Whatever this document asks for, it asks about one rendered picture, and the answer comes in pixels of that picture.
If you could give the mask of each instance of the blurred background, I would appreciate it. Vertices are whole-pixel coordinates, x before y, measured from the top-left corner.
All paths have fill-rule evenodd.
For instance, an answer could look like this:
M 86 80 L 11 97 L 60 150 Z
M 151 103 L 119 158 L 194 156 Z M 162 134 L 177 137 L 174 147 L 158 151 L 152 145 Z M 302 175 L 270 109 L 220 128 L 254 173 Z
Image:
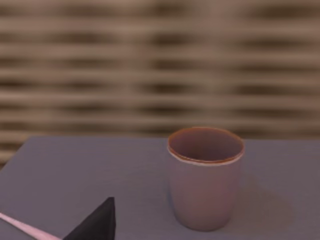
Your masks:
M 320 138 L 319 0 L 1 0 L 0 165 L 33 135 Z

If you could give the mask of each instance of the cup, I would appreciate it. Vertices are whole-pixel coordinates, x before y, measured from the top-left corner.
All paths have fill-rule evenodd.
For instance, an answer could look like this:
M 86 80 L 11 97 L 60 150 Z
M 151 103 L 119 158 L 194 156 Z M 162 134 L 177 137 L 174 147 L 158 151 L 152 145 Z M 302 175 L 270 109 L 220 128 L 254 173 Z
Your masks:
M 231 219 L 245 147 L 218 128 L 181 129 L 168 138 L 169 189 L 177 220 L 197 231 L 214 231 Z

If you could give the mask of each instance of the cup body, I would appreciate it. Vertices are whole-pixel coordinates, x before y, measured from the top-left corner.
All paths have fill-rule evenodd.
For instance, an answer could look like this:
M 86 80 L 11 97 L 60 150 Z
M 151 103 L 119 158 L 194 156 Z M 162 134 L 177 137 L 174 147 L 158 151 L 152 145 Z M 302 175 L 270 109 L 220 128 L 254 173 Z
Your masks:
M 232 216 L 244 144 L 223 129 L 186 128 L 168 139 L 169 189 L 178 221 L 197 231 L 225 226 Z

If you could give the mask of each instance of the black object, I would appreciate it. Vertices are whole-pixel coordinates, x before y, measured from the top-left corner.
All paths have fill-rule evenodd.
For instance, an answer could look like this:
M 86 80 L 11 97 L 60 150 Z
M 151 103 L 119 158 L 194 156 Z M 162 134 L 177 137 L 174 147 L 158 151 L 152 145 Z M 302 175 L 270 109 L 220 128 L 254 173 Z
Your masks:
M 109 197 L 63 240 L 114 240 L 115 234 L 115 198 Z

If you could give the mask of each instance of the cup rim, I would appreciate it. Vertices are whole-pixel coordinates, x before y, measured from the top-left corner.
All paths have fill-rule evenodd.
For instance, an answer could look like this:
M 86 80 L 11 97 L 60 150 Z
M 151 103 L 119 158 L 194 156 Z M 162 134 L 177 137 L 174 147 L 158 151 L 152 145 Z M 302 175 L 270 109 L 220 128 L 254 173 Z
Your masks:
M 207 161 L 207 160 L 201 160 L 201 159 L 195 159 L 195 158 L 191 158 L 191 157 L 187 157 L 184 155 L 181 155 L 179 153 L 177 153 L 172 147 L 171 147 L 171 142 L 172 139 L 184 132 L 188 132 L 194 129 L 208 129 L 208 130 L 213 130 L 213 131 L 218 131 L 218 132 L 223 132 L 227 135 L 229 135 L 230 137 L 234 138 L 235 140 L 237 140 L 240 144 L 241 144 L 241 151 L 231 157 L 228 157 L 226 159 L 221 159 L 221 160 L 214 160 L 214 161 Z M 183 161 L 183 162 L 187 162 L 190 164 L 200 164 L 200 165 L 225 165 L 225 164 L 230 164 L 233 163 L 237 160 L 239 160 L 241 158 L 241 156 L 245 153 L 245 144 L 244 141 L 241 137 L 239 137 L 238 135 L 236 135 L 235 133 L 228 131 L 226 129 L 222 129 L 222 128 L 216 128 L 216 127 L 209 127 L 209 126 L 194 126 L 194 127 L 187 127 L 187 128 L 182 128 L 178 131 L 175 131 L 174 133 L 172 133 L 167 140 L 167 149 L 170 152 L 170 154 L 172 154 L 176 159 Z

